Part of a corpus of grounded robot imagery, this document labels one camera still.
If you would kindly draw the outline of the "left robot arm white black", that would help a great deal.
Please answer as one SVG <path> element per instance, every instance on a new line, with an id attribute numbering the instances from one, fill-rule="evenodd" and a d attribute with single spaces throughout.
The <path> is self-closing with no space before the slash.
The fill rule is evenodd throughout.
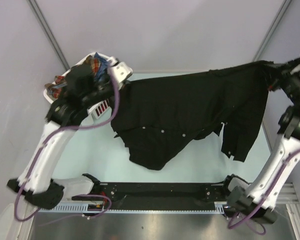
<path id="1" fill-rule="evenodd" d="M 101 80 L 87 64 L 73 66 L 65 75 L 65 87 L 51 105 L 46 115 L 43 133 L 24 172 L 11 178 L 7 187 L 15 192 L 14 204 L 25 200 L 38 209 L 51 210 L 62 199 L 86 196 L 95 200 L 101 188 L 87 175 L 77 178 L 54 179 L 56 165 L 66 145 L 77 131 L 91 130 L 111 122 L 119 108 L 119 91 L 133 74 L 125 62 L 107 63 Z M 99 124 L 83 126 L 97 104 L 114 97 L 111 117 Z"/>

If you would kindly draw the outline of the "white laundry basket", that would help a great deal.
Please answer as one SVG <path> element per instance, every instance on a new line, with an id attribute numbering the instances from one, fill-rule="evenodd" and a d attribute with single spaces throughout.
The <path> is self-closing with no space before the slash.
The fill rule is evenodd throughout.
<path id="1" fill-rule="evenodd" d="M 80 61 L 78 61 L 76 63 L 76 65 L 80 65 L 82 64 L 85 59 L 88 56 L 94 56 L 96 54 L 96 52 L 91 52 L 88 55 L 86 55 L 84 58 L 82 58 Z M 43 90 L 43 97 L 47 100 L 47 102 L 49 104 L 52 104 L 56 99 L 52 97 L 52 95 L 50 95 L 48 93 L 47 89 Z M 109 105 L 108 105 L 108 100 L 103 100 L 95 105 L 93 105 L 91 108 L 89 108 L 87 110 L 88 114 L 91 115 L 93 120 L 97 120 L 99 119 L 107 110 L 109 109 Z"/>

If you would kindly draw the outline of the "blue shirt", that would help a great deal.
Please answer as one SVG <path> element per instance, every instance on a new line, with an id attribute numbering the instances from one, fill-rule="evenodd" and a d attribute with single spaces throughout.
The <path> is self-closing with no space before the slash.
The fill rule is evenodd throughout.
<path id="1" fill-rule="evenodd" d="M 98 70 L 96 71 L 94 79 L 98 82 L 103 80 L 108 74 L 108 58 L 108 56 L 98 52 L 94 55 L 94 59 L 98 60 Z"/>

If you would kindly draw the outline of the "plaid long sleeve shirt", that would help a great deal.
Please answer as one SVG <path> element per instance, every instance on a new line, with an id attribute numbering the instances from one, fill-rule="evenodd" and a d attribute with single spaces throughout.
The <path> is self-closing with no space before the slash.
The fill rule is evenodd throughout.
<path id="1" fill-rule="evenodd" d="M 98 53 L 94 55 L 89 54 L 83 60 L 79 61 L 76 65 L 72 66 L 70 70 L 68 70 L 63 75 L 57 75 L 54 77 L 54 81 L 52 83 L 46 83 L 44 85 L 45 90 L 43 91 L 44 98 L 49 102 L 53 103 L 59 96 L 62 89 L 67 85 L 65 77 L 66 75 L 76 66 L 79 65 L 88 65 L 90 66 L 94 78 L 97 79 L 97 75 L 101 73 L 102 64 L 104 62 L 104 58 L 100 56 Z"/>

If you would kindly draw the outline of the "black long sleeve shirt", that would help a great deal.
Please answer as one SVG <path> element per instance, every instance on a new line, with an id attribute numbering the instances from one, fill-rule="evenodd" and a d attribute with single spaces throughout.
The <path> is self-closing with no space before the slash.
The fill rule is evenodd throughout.
<path id="1" fill-rule="evenodd" d="M 263 120 L 279 65 L 256 61 L 192 74 L 135 80 L 120 91 L 111 127 L 129 160 L 161 170 L 193 140 L 222 134 L 221 152 L 244 162 Z"/>

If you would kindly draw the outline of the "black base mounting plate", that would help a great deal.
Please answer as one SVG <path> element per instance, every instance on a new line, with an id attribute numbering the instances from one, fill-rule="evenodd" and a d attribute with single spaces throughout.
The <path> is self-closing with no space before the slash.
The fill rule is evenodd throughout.
<path id="1" fill-rule="evenodd" d="M 225 202 L 230 191 L 217 183 L 149 183 L 102 182 L 89 196 L 73 196 L 73 201 L 94 201 L 105 195 L 112 201 L 111 210 L 122 211 L 186 211 L 215 209 L 215 202 Z"/>

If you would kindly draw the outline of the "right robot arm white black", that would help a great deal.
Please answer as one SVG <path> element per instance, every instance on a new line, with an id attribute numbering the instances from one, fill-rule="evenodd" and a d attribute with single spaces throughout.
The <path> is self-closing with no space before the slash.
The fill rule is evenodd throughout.
<path id="1" fill-rule="evenodd" d="M 271 68 L 275 75 L 267 81 L 269 91 L 283 90 L 292 105 L 280 117 L 273 150 L 256 179 L 248 183 L 232 174 L 224 180 L 220 194 L 235 212 L 229 229 L 251 220 L 260 225 L 274 223 L 279 193 L 300 161 L 300 57 Z"/>

